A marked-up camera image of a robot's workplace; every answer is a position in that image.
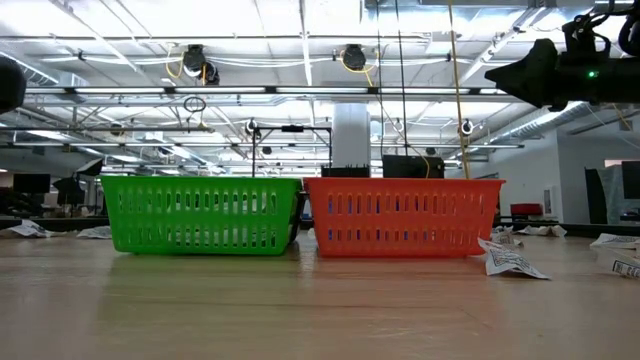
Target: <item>white pillar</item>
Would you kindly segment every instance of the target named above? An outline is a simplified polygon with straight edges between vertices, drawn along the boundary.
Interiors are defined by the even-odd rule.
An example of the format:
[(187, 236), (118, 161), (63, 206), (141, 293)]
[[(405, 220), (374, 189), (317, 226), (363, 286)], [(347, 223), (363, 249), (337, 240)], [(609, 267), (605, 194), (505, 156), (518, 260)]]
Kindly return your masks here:
[(371, 124), (366, 103), (336, 103), (333, 110), (333, 166), (370, 166)]

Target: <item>plastic basket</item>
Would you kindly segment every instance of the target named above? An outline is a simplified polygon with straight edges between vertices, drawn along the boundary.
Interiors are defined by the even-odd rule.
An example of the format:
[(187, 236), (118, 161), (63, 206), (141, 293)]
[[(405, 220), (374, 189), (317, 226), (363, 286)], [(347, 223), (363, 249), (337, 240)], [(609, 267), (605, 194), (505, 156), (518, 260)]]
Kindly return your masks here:
[(101, 181), (113, 244), (122, 252), (279, 255), (299, 224), (299, 179), (103, 176)]
[(480, 255), (503, 180), (305, 179), (322, 256)]

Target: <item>paper scrap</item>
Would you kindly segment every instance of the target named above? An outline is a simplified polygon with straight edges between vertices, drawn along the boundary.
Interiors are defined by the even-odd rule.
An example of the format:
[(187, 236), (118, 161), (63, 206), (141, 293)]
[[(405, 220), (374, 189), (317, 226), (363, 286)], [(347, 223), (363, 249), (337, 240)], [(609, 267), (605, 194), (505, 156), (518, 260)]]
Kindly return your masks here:
[(534, 268), (527, 259), (500, 244), (482, 239), (478, 239), (478, 244), (487, 252), (487, 261), (485, 262), (487, 275), (512, 271), (536, 279), (551, 279)]
[(640, 260), (634, 258), (634, 251), (596, 247), (598, 258), (596, 263), (601, 267), (618, 273), (624, 277), (640, 279)]
[(111, 239), (111, 226), (98, 226), (92, 229), (84, 229), (78, 234), (79, 238), (87, 239)]
[(640, 241), (640, 237), (600, 234), (598, 240), (592, 242), (589, 246), (608, 247), (612, 249), (635, 249), (636, 242), (638, 241)]
[(513, 226), (498, 226), (491, 232), (491, 242), (501, 245), (523, 246), (522, 241), (514, 238)]
[(47, 231), (42, 226), (31, 220), (22, 220), (22, 224), (2, 230), (3, 237), (14, 237), (19, 235), (24, 238), (48, 238), (57, 233)]
[(527, 226), (522, 230), (516, 231), (516, 234), (564, 237), (567, 234), (567, 230), (563, 229), (560, 225), (540, 227)]

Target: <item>green plastic basket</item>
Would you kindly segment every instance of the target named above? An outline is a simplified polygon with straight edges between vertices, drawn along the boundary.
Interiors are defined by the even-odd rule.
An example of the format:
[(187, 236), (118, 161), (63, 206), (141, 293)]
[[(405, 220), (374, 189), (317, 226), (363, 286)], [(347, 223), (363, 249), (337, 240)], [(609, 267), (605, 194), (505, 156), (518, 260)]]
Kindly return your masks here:
[(101, 177), (113, 245), (138, 254), (280, 255), (299, 179)]

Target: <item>table surface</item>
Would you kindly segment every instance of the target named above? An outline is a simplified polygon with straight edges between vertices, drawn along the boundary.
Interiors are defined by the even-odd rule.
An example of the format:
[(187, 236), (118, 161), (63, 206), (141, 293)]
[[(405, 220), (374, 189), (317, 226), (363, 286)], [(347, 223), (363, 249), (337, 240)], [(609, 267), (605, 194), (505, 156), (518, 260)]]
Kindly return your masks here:
[(108, 240), (0, 240), (1, 359), (623, 359), (640, 282), (591, 240), (520, 237), (552, 281), (482, 257), (157, 257)]

